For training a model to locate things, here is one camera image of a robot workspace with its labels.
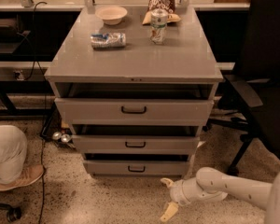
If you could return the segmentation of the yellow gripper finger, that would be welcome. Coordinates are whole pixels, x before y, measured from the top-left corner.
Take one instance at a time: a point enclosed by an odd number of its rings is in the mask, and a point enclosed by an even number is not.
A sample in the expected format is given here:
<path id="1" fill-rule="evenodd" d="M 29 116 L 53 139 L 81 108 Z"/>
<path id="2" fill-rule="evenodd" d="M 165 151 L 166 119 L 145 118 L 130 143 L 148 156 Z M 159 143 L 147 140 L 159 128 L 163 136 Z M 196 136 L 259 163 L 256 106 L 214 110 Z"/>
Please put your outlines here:
<path id="1" fill-rule="evenodd" d="M 164 184 L 168 189 L 170 189 L 174 185 L 174 181 L 170 178 L 162 178 L 161 179 L 162 184 Z"/>
<path id="2" fill-rule="evenodd" d="M 174 202 L 169 202 L 165 205 L 163 214 L 161 215 L 161 222 L 169 221 L 178 211 L 178 204 Z"/>

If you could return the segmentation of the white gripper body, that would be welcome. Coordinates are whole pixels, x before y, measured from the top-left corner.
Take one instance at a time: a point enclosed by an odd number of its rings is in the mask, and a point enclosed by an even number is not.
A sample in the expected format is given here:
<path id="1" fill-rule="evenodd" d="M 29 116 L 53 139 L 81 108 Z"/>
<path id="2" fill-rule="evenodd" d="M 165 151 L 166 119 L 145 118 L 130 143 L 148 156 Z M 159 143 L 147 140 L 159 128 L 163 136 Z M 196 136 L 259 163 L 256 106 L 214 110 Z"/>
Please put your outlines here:
<path id="1" fill-rule="evenodd" d="M 188 205 L 192 202 L 191 191 L 193 181 L 191 179 L 180 179 L 170 184 L 169 192 L 171 200 L 180 206 Z"/>

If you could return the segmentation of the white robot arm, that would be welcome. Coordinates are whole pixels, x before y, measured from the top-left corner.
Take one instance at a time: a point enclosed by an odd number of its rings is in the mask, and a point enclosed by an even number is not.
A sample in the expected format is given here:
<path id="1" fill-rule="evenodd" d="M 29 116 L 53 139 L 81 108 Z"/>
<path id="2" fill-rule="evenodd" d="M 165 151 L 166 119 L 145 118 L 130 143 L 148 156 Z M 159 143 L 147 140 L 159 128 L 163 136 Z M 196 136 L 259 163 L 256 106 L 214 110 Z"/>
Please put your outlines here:
<path id="1" fill-rule="evenodd" d="M 171 219 L 180 206 L 197 201 L 223 201 L 230 194 L 265 210 L 264 224 L 280 224 L 280 173 L 272 183 L 266 183 L 203 167 L 193 178 L 178 181 L 162 178 L 161 182 L 166 185 L 171 197 L 161 216 L 162 222 Z"/>

